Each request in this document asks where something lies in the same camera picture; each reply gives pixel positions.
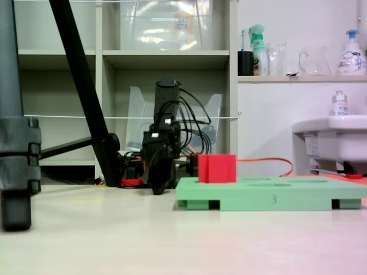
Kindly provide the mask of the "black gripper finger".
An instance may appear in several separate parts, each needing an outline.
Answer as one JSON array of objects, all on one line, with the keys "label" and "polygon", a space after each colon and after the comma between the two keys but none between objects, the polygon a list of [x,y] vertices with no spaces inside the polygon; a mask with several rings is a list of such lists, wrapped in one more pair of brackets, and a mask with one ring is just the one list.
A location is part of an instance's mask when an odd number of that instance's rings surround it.
[{"label": "black gripper finger", "polygon": [[161,195],[163,193],[164,161],[162,158],[163,148],[155,152],[149,162],[149,182],[154,195]]},{"label": "black gripper finger", "polygon": [[176,188],[176,173],[175,173],[175,161],[173,157],[173,150],[170,147],[163,149],[163,157],[161,158],[161,175],[162,186],[161,191],[166,189]]}]

